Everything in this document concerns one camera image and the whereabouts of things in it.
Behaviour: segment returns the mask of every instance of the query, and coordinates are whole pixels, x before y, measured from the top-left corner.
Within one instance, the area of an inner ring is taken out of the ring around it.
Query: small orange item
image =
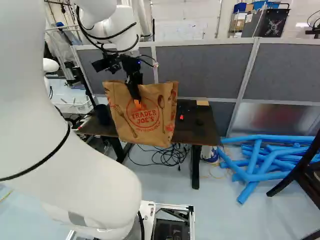
[[[135,105],[135,107],[137,109],[142,109],[142,105],[141,105],[141,102],[139,100],[134,99],[133,102],[134,102],[134,105]]]

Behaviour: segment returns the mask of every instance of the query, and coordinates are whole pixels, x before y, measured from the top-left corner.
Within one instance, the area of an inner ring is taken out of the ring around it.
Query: brown paper bag
[[[103,82],[119,138],[124,142],[169,147],[175,129],[178,82],[139,85],[141,109],[127,86]]]

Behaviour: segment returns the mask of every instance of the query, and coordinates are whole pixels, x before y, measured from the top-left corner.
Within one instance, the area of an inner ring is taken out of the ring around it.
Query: whiteboard
[[[195,20],[155,20],[154,28],[155,41],[201,40],[204,39],[208,23]]]

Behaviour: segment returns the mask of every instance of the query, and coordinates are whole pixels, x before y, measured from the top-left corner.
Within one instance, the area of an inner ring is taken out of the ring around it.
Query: trader joe's logo
[[[126,106],[126,114],[131,123],[136,127],[147,131],[155,130],[159,127],[159,107],[149,98],[143,97],[141,100],[141,109],[137,109],[134,101],[131,99]]]

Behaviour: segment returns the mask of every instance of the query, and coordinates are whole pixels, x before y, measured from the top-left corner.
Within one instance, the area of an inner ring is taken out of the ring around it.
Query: cubicle wall
[[[178,81],[179,98],[206,98],[221,136],[309,135],[320,127],[318,40],[230,38],[139,47],[159,62],[158,69],[141,63],[144,84]],[[93,95],[104,96],[103,81],[125,80],[123,70],[93,69],[92,62],[102,58],[94,46],[74,46],[73,52]]]

